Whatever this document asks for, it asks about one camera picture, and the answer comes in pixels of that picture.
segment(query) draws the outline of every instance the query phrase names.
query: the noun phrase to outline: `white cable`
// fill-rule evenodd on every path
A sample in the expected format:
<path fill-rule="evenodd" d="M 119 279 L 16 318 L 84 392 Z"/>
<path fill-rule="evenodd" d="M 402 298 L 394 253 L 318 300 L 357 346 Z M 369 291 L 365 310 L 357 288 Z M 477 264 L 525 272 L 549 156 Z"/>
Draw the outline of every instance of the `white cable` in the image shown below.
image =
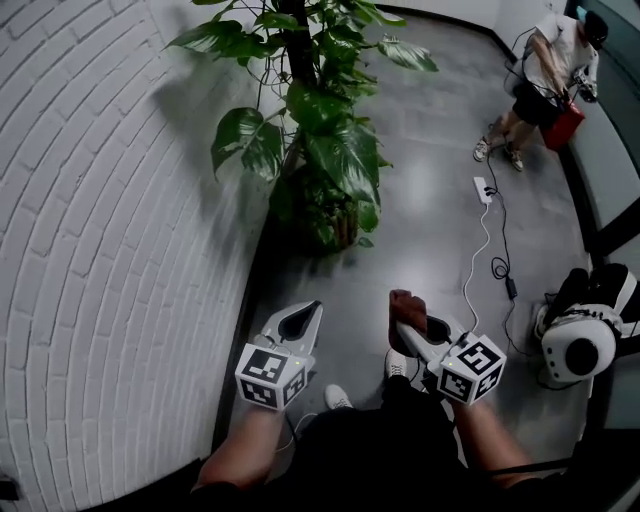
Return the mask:
<path fill-rule="evenodd" d="M 471 305 L 471 301 L 469 300 L 469 297 L 467 296 L 467 286 L 469 285 L 469 282 L 471 281 L 471 278 L 473 277 L 473 270 L 474 270 L 474 264 L 475 264 L 476 256 L 478 254 L 480 254 L 482 251 L 484 251 L 487 248 L 487 245 L 489 245 L 489 242 L 491 242 L 491 235 L 489 234 L 489 231 L 487 231 L 487 227 L 484 225 L 484 218 L 487 216 L 487 213 L 489 213 L 489 204 L 485 204 L 485 207 L 486 208 L 484 210 L 484 213 L 480 217 L 480 225 L 482 226 L 482 229 L 484 229 L 484 232 L 487 234 L 487 241 L 484 243 L 484 245 L 482 247 L 480 247 L 480 249 L 478 249 L 475 252 L 475 254 L 473 256 L 471 256 L 471 273 L 469 274 L 469 277 L 467 278 L 467 282 L 464 283 L 464 286 L 462 287 L 462 295 L 464 295 L 464 300 L 467 301 L 467 304 L 469 305 L 469 309 L 471 309 L 471 312 L 473 313 L 474 324 L 473 324 L 473 329 L 471 329 L 471 332 L 474 332 L 476 330 L 476 328 L 478 327 L 478 324 L 480 324 L 480 317 L 478 317 L 478 314 L 476 313 L 476 310 L 473 309 L 473 306 Z"/>
<path fill-rule="evenodd" d="M 309 414 L 305 414 L 302 418 L 300 418 L 300 421 L 298 422 L 298 424 L 296 425 L 295 430 L 293 431 L 294 434 L 298 433 L 298 429 L 300 428 L 300 425 L 305 420 L 305 418 L 308 418 L 309 416 L 317 416 L 317 414 L 315 412 L 310 412 Z M 286 445 L 284 445 L 282 448 L 278 448 L 276 450 L 276 453 L 281 452 L 282 450 L 286 450 L 287 448 L 289 448 L 289 446 L 291 446 L 291 443 L 293 443 L 293 434 L 291 435 L 291 440 Z"/>

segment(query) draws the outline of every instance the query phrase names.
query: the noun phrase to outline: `black pants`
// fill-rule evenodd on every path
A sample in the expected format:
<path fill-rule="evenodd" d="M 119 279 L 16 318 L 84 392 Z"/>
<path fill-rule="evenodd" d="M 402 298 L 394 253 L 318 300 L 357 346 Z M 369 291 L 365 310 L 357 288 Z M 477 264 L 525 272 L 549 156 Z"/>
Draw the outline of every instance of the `black pants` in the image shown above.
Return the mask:
<path fill-rule="evenodd" d="M 513 111 L 525 123 L 542 129 L 551 128 L 562 114 L 561 108 L 551 103 L 528 82 L 519 87 Z"/>
<path fill-rule="evenodd" d="M 437 460 L 438 470 L 459 472 L 453 424 L 439 397 L 411 387 L 406 377 L 391 377 L 385 385 L 380 409 L 340 408 L 317 416 L 303 431 L 292 465 L 285 477 L 351 482 L 354 486 L 412 482 L 411 468 Z M 424 478 L 422 473 L 415 476 Z"/>

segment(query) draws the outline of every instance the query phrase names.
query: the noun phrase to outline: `fiducial marker cube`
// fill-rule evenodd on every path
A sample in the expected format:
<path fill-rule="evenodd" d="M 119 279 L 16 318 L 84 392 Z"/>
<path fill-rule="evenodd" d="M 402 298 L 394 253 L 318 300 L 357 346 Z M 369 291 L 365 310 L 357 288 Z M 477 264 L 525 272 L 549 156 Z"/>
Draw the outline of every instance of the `fiducial marker cube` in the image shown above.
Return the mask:
<path fill-rule="evenodd" d="M 486 336 L 464 348 L 453 347 L 440 363 L 438 390 L 471 405 L 498 385 L 506 359 Z"/>
<path fill-rule="evenodd" d="M 307 385 L 307 360 L 247 344 L 235 375 L 244 400 L 283 411 Z"/>

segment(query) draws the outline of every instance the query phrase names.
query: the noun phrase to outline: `concrete floor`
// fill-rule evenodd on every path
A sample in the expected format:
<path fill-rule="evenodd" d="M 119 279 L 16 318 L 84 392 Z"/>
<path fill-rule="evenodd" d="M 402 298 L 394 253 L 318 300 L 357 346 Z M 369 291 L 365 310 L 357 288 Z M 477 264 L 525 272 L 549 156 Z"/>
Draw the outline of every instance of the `concrete floor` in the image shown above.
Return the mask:
<path fill-rule="evenodd" d="M 485 235 L 479 224 L 484 209 L 472 179 L 492 181 L 487 164 L 473 160 L 472 149 L 512 103 L 502 88 L 504 55 L 490 38 L 442 22 L 408 18 L 406 28 L 372 27 L 369 39 L 385 31 L 429 48 L 440 72 L 405 70 L 374 52 L 364 56 L 368 72 L 378 76 L 380 92 L 363 101 L 359 111 L 373 119 L 384 156 L 394 164 L 381 173 L 382 216 L 370 237 L 375 247 L 354 247 L 322 260 L 282 258 L 269 271 L 253 321 L 257 333 L 282 307 L 313 299 L 324 304 L 315 352 L 318 373 L 289 409 L 294 424 L 306 413 L 325 409 L 323 390 L 330 383 L 342 386 L 357 407 L 380 403 L 389 290 L 411 290 L 428 308 L 473 325 L 461 289 L 471 255 Z M 588 260 L 564 173 L 540 135 L 526 148 L 524 173 L 513 170 L 501 152 L 492 161 L 508 209 L 512 277 L 519 293 L 509 329 L 524 347 L 544 292 L 557 291 L 568 272 L 586 268 Z M 504 257 L 497 201 L 486 224 L 492 241 L 476 260 L 469 293 L 480 315 L 476 332 L 487 334 L 506 353 L 501 324 L 509 301 L 504 282 L 490 271 L 491 258 Z M 524 360 L 511 351 L 502 383 L 488 400 L 541 462 L 572 453 L 587 395 L 586 383 L 562 392 L 537 387 Z M 285 432 L 283 440 L 288 438 Z"/>

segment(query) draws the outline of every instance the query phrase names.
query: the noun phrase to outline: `sneaker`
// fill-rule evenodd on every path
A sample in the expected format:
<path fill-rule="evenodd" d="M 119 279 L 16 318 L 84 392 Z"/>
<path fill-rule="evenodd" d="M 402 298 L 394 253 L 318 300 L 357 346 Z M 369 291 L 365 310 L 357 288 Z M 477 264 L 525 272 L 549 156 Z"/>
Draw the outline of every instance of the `sneaker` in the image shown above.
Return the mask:
<path fill-rule="evenodd" d="M 517 149 L 513 149 L 511 146 L 511 142 L 507 143 L 504 147 L 504 151 L 511 160 L 511 165 L 515 168 L 516 171 L 522 172 L 524 171 L 524 164 L 522 163 L 522 155 L 520 151 Z"/>
<path fill-rule="evenodd" d="M 384 358 L 384 373 L 389 377 L 394 375 L 407 376 L 407 358 L 392 348 L 387 352 Z"/>
<path fill-rule="evenodd" d="M 473 150 L 473 158 L 476 160 L 476 162 L 482 162 L 485 158 L 487 158 L 490 149 L 491 144 L 489 144 L 486 140 L 484 140 L 484 137 L 482 137 L 476 144 L 476 149 Z"/>
<path fill-rule="evenodd" d="M 349 397 L 340 386 L 329 384 L 324 390 L 324 401 L 329 409 L 340 409 L 341 407 L 353 408 Z"/>

